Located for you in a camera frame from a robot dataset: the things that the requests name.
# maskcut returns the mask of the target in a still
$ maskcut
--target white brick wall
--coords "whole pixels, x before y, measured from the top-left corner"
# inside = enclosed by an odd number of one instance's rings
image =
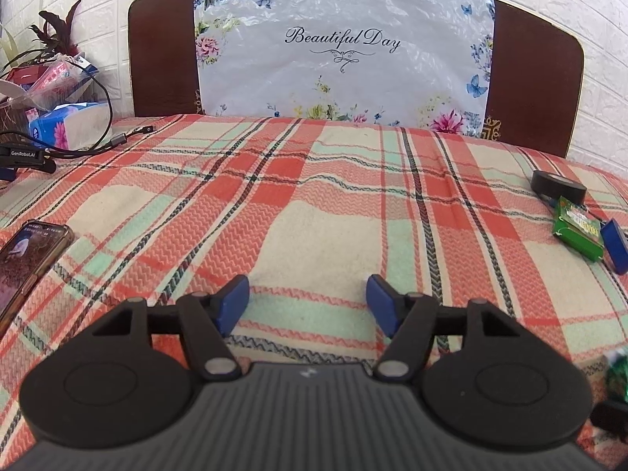
[[[21,47],[41,8],[65,14],[76,0],[2,0],[2,21]],[[83,0],[73,37],[104,72],[118,115],[133,113],[127,13],[133,0]],[[576,35],[585,74],[569,157],[628,178],[628,0],[506,0]]]

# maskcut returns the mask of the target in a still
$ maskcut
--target phone wallpaper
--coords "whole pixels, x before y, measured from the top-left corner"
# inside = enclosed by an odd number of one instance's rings
[[[63,229],[29,224],[0,251],[0,313],[37,269],[60,238]]]

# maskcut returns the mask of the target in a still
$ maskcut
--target brown wooden panel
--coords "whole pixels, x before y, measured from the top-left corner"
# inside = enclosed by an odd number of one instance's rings
[[[139,117],[197,112],[192,2],[135,0],[131,4],[131,81]],[[485,135],[564,157],[583,66],[584,55],[575,37],[496,0]]]

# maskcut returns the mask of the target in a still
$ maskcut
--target green box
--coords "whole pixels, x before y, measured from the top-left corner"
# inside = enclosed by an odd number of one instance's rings
[[[590,260],[598,261],[604,254],[600,222],[562,196],[556,205],[552,234]]]

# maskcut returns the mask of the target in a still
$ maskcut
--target pink flower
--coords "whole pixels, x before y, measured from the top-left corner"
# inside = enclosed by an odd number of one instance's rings
[[[206,58],[216,57],[220,52],[218,41],[213,37],[199,36],[197,37],[197,58],[205,61]]]
[[[458,134],[462,127],[462,117],[456,113],[455,110],[451,110],[449,115],[441,114],[436,120],[432,121],[430,128],[438,132],[448,132],[452,134]]]
[[[55,125],[55,147],[65,150],[70,149],[68,137],[65,135],[65,124],[63,122],[57,122],[57,125]]]

